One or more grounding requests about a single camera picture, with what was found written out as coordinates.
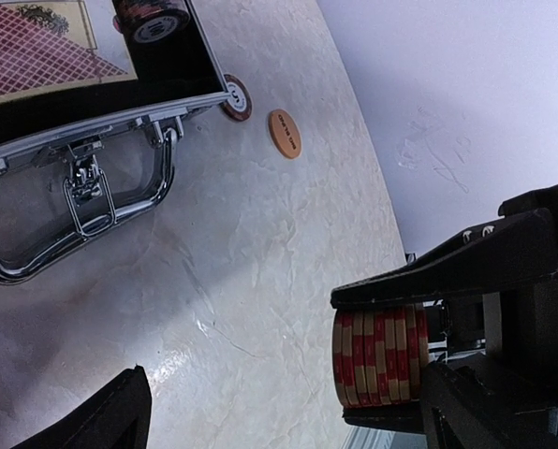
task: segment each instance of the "dark red poker chip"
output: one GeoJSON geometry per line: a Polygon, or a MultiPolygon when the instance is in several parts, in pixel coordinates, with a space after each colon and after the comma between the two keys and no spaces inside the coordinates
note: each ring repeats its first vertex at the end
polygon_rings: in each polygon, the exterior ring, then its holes
{"type": "Polygon", "coordinates": [[[221,104],[221,110],[236,122],[245,122],[252,115],[252,97],[245,85],[233,75],[225,74],[231,97],[221,104]]]}

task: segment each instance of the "metal clasp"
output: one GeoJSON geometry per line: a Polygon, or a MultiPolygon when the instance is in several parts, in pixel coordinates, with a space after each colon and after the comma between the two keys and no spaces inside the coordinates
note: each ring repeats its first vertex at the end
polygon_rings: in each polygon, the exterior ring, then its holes
{"type": "MultiPolygon", "coordinates": [[[[99,148],[102,148],[102,142],[99,142],[99,148]]],[[[85,149],[79,152],[74,150],[69,151],[73,159],[71,161],[67,160],[70,173],[63,182],[63,191],[76,232],[83,238],[90,239],[109,230],[117,223],[117,211],[114,207],[107,176],[98,165],[93,152],[88,152],[89,155],[85,156],[85,149]],[[82,224],[78,209],[101,196],[106,198],[109,205],[108,221],[98,226],[91,223],[88,225],[82,224]]]]}

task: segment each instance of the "red and white poker chip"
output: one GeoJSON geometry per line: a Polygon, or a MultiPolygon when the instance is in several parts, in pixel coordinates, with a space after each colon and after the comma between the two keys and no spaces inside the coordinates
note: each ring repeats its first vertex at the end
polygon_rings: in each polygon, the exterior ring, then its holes
{"type": "Polygon", "coordinates": [[[395,345],[398,356],[398,383],[400,401],[410,401],[410,373],[408,368],[408,341],[404,307],[395,310],[395,345]]]}
{"type": "Polygon", "coordinates": [[[333,322],[332,339],[333,379],[335,381],[335,392],[343,407],[349,406],[345,395],[344,373],[342,368],[342,314],[335,313],[333,322]]]}
{"type": "Polygon", "coordinates": [[[385,311],[385,356],[388,365],[389,399],[400,403],[400,383],[398,382],[398,353],[395,342],[395,320],[393,310],[385,311]]]}
{"type": "Polygon", "coordinates": [[[417,330],[418,330],[418,359],[420,368],[429,365],[429,329],[427,328],[427,314],[422,304],[416,305],[417,309],[417,330]]]}
{"type": "Polygon", "coordinates": [[[366,369],[364,365],[364,312],[361,311],[354,313],[352,344],[354,351],[354,380],[356,382],[358,399],[360,406],[369,407],[371,399],[369,398],[368,387],[366,385],[366,369]]]}
{"type": "Polygon", "coordinates": [[[352,350],[352,326],[354,315],[344,312],[342,316],[342,367],[344,369],[345,395],[350,407],[359,407],[358,392],[356,391],[356,380],[354,374],[354,359],[352,350]]]}
{"type": "Polygon", "coordinates": [[[366,386],[371,404],[375,407],[381,405],[379,396],[379,383],[376,374],[376,358],[374,355],[374,313],[364,313],[364,365],[366,369],[366,386]]]}
{"type": "Polygon", "coordinates": [[[385,352],[385,313],[381,311],[374,315],[374,357],[381,405],[390,405],[388,363],[385,352]]]}
{"type": "Polygon", "coordinates": [[[417,316],[414,306],[406,306],[406,331],[408,333],[408,367],[410,368],[410,398],[420,395],[420,360],[417,316]]]}

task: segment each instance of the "stack of poker chips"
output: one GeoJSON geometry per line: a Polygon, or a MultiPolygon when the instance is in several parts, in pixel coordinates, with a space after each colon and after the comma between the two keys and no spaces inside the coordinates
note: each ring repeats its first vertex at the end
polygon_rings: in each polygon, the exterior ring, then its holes
{"type": "Polygon", "coordinates": [[[424,308],[338,311],[332,351],[337,398],[345,408],[417,400],[420,370],[429,363],[424,308]]]}
{"type": "Polygon", "coordinates": [[[152,44],[183,30],[191,20],[184,0],[112,0],[115,26],[130,41],[152,44]]]}

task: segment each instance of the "orange poker chip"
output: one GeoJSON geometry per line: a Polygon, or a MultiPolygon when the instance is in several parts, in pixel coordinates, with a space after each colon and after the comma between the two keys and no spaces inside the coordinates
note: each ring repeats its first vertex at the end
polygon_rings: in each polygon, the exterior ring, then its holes
{"type": "Polygon", "coordinates": [[[345,396],[350,407],[359,407],[360,401],[356,391],[354,360],[352,350],[352,326],[354,315],[344,312],[342,315],[342,368],[344,373],[345,396]]]}
{"type": "Polygon", "coordinates": [[[410,401],[410,373],[408,368],[408,342],[406,332],[405,308],[395,311],[395,345],[398,357],[398,383],[400,386],[400,401],[410,401]]]}
{"type": "Polygon", "coordinates": [[[400,402],[400,385],[398,382],[398,356],[395,341],[394,311],[385,311],[385,356],[388,365],[388,386],[391,402],[400,402]]]}
{"type": "Polygon", "coordinates": [[[333,322],[333,380],[335,381],[335,392],[343,407],[348,407],[347,396],[345,395],[344,373],[342,368],[342,314],[335,313],[333,322]]]}
{"type": "Polygon", "coordinates": [[[354,324],[352,326],[352,349],[354,351],[354,381],[356,391],[362,407],[369,407],[368,388],[366,386],[366,369],[364,365],[364,313],[357,311],[354,313],[354,324]]]}
{"type": "Polygon", "coordinates": [[[390,405],[388,363],[385,354],[385,314],[381,311],[374,315],[374,365],[381,405],[390,405]]]}
{"type": "Polygon", "coordinates": [[[301,155],[301,133],[293,117],[286,110],[276,109],[269,114],[272,143],[287,159],[301,155]]]}
{"type": "Polygon", "coordinates": [[[366,369],[366,386],[371,404],[381,405],[379,383],[377,381],[376,360],[374,356],[374,313],[364,313],[364,365],[366,369]]]}
{"type": "Polygon", "coordinates": [[[410,368],[410,398],[420,396],[420,360],[417,316],[414,306],[406,306],[406,332],[408,334],[408,367],[410,368]]]}
{"type": "Polygon", "coordinates": [[[418,359],[420,368],[429,365],[429,329],[427,327],[427,314],[422,304],[416,305],[417,310],[417,331],[418,331],[418,359]]]}

